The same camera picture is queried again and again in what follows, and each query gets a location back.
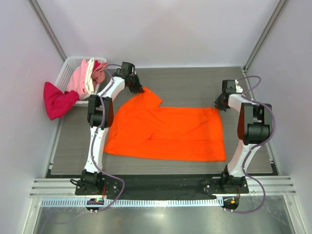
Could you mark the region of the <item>orange t-shirt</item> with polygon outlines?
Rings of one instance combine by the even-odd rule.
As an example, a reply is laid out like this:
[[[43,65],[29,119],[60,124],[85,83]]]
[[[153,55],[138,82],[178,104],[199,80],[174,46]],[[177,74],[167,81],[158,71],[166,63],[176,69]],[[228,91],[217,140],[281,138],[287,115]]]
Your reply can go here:
[[[216,108],[162,107],[150,89],[117,111],[104,152],[137,158],[225,161],[222,121]]]

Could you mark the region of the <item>magenta t-shirt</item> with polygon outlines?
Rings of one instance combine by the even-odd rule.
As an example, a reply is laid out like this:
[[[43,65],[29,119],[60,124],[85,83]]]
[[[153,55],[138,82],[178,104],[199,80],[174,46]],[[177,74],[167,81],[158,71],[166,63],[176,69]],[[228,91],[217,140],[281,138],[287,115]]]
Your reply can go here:
[[[76,91],[65,91],[64,93],[50,82],[45,82],[43,89],[43,100],[47,116],[50,120],[62,118],[69,112],[79,100]]]

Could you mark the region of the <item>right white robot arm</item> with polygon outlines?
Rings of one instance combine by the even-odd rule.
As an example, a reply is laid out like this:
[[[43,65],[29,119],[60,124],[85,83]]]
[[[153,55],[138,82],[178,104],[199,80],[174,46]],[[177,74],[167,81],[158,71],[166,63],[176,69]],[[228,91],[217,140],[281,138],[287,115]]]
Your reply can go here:
[[[214,106],[221,111],[234,109],[239,113],[238,146],[220,179],[213,181],[214,191],[223,194],[247,193],[247,168],[256,151],[271,140],[276,130],[272,105],[248,99],[238,80],[227,79],[222,81],[221,94]]]

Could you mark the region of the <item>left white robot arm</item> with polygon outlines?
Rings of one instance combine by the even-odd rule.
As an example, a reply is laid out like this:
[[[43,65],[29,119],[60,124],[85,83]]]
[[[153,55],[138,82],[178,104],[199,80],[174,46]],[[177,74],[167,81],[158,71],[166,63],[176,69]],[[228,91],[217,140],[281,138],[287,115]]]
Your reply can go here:
[[[91,134],[90,145],[80,180],[71,180],[76,186],[76,195],[115,196],[124,189],[121,178],[103,171],[102,158],[109,128],[114,121],[113,101],[125,88],[134,94],[144,92],[135,65],[129,62],[123,62],[117,68],[102,91],[89,97],[87,121]]]

